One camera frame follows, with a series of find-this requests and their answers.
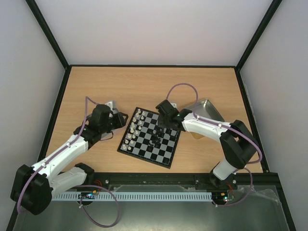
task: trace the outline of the white wall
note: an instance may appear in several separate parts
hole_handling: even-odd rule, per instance
[[[14,202],[16,170],[39,155],[63,78],[62,68],[26,1],[0,1],[0,230]]]
[[[241,71],[271,171],[307,230],[308,1],[284,0]]]
[[[271,0],[37,0],[70,64],[236,65]]]

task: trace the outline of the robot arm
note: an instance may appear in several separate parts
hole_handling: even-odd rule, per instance
[[[18,201],[25,183],[40,167],[43,168],[32,179],[21,201],[21,205],[34,215],[44,211],[56,195],[77,185],[91,184],[94,170],[83,163],[75,165],[68,172],[60,175],[59,173],[108,133],[124,127],[127,119],[128,115],[119,112],[114,101],[98,104],[92,114],[88,116],[89,123],[85,125],[74,143],[72,141],[77,138],[82,126],[78,127],[68,141],[48,157],[31,167],[23,165],[17,170],[11,199]]]
[[[221,143],[224,159],[211,171],[211,182],[214,186],[237,169],[243,169],[256,152],[248,141],[225,128],[234,128],[257,143],[242,121],[227,123],[207,119],[212,123],[206,123],[196,118],[191,110],[183,109],[179,112],[168,100],[162,101],[156,109],[159,112],[158,125],[160,127],[195,132]]]

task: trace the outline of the light wood surface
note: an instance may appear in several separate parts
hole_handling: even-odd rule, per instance
[[[120,111],[128,114],[130,120],[136,107],[156,111],[155,106],[165,99],[169,89],[181,82],[194,85],[199,99],[209,98],[225,121],[239,119],[249,126],[232,68],[73,67],[47,155],[66,142],[81,125],[85,96],[98,103],[116,100]],[[179,86],[172,91],[169,99],[181,109],[195,101],[195,94],[189,87]],[[93,108],[90,103],[88,114]],[[167,169],[118,153],[116,150],[124,131],[119,131],[111,140],[95,144],[65,170],[83,162],[96,172],[206,173],[223,158],[219,143],[207,137],[196,140],[190,133],[182,132],[171,169]],[[262,172],[260,163],[248,168],[252,172]]]

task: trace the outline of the metal tray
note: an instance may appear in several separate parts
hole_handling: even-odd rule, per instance
[[[189,105],[186,109],[193,110],[194,104]],[[199,100],[196,105],[195,112],[201,117],[225,122],[221,114],[217,111],[209,99]]]

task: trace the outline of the white slotted strip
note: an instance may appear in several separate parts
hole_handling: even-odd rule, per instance
[[[118,201],[187,201],[205,202],[212,201],[212,193],[208,192],[114,192]],[[81,192],[64,192],[57,195],[53,201],[76,201],[81,198]],[[113,197],[107,192],[100,192],[97,196],[85,198],[87,201],[113,201]]]

